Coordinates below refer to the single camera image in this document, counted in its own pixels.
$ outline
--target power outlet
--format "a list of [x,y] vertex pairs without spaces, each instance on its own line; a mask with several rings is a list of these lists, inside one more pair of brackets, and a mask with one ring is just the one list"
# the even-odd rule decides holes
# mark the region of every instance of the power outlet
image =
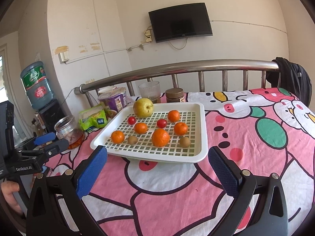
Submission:
[[145,36],[145,42],[152,42],[152,37],[151,37],[151,31],[150,30],[144,31],[144,36]]

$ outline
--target cherry tomato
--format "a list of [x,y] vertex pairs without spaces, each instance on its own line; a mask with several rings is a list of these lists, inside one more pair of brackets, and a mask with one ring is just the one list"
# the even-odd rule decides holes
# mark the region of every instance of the cherry tomato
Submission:
[[136,118],[133,116],[130,116],[127,120],[128,124],[133,125],[136,123]]
[[160,119],[157,121],[157,126],[161,129],[165,128],[167,125],[167,120]]

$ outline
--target bed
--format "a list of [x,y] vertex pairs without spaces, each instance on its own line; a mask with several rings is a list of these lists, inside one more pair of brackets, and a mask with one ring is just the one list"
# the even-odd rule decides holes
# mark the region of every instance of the bed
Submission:
[[[130,105],[139,97],[129,97]],[[314,204],[315,115],[282,88],[186,93],[205,107],[208,146],[219,146],[241,169],[277,173],[283,185],[289,235]],[[76,149],[46,164],[50,176],[76,168],[91,153],[98,132]],[[254,195],[236,232],[244,229],[257,202]],[[62,196],[59,204],[77,231]],[[208,235],[230,206],[209,160],[168,164],[109,155],[83,202],[106,235]]]

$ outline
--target green label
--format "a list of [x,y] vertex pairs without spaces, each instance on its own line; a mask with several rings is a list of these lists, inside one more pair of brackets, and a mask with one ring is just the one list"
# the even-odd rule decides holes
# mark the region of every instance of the green label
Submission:
[[34,84],[46,79],[46,74],[42,66],[37,66],[31,69],[26,75],[23,76],[22,82],[26,90],[31,88]]

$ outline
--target black jacket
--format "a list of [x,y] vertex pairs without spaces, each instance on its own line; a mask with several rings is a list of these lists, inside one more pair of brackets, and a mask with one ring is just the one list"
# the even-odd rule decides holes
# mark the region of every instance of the black jacket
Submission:
[[[296,95],[308,107],[311,102],[312,83],[305,69],[283,57],[277,57],[273,62],[276,62],[280,69],[280,87]],[[278,87],[278,78],[279,72],[266,74],[266,80],[273,88]]]

